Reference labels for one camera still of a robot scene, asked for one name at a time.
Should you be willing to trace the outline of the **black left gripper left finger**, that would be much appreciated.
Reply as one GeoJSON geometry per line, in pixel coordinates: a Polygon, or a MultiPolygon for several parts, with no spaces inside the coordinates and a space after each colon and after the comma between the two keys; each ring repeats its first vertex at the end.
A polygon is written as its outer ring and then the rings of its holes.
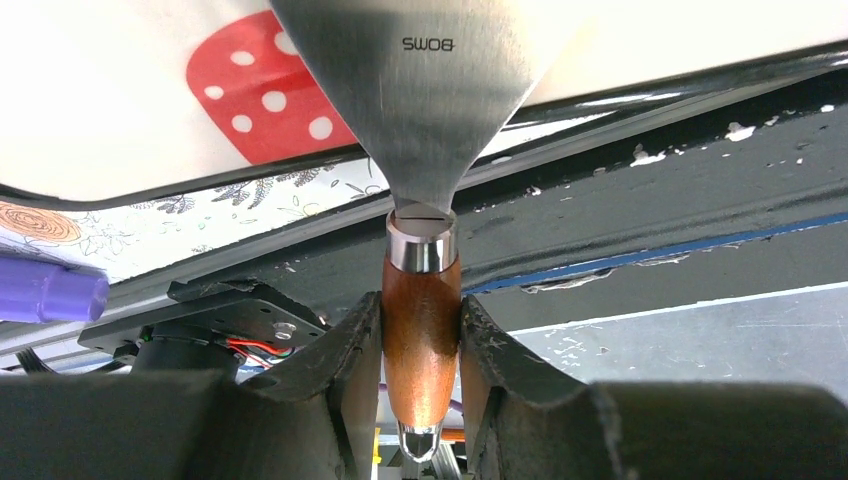
{"type": "Polygon", "coordinates": [[[5,479],[367,479],[380,296],[273,368],[5,376],[5,479]]]}

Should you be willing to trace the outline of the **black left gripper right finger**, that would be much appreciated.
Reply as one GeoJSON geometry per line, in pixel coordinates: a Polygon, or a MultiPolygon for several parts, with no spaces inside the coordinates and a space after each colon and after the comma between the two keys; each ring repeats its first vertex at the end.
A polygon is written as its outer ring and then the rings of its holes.
{"type": "Polygon", "coordinates": [[[460,377],[477,479],[843,479],[847,409],[797,384],[583,383],[461,308],[460,377]]]}

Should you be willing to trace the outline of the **strawberry print rectangular tray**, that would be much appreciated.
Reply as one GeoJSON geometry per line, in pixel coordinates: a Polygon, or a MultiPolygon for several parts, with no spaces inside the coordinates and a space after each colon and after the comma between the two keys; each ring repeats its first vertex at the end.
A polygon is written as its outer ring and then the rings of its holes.
{"type": "MultiPolygon", "coordinates": [[[[556,1],[532,105],[843,41],[843,1],[556,1]]],[[[1,193],[127,203],[351,144],[265,1],[5,1],[1,193]]]]}

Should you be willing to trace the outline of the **metal scraper wooden handle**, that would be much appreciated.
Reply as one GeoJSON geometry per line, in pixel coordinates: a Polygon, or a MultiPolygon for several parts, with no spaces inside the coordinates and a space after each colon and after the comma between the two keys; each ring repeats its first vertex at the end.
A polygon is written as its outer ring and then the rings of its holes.
{"type": "Polygon", "coordinates": [[[460,342],[454,195],[582,17],[567,1],[276,1],[272,8],[388,183],[385,380],[404,455],[428,461],[441,440],[460,342]]]}

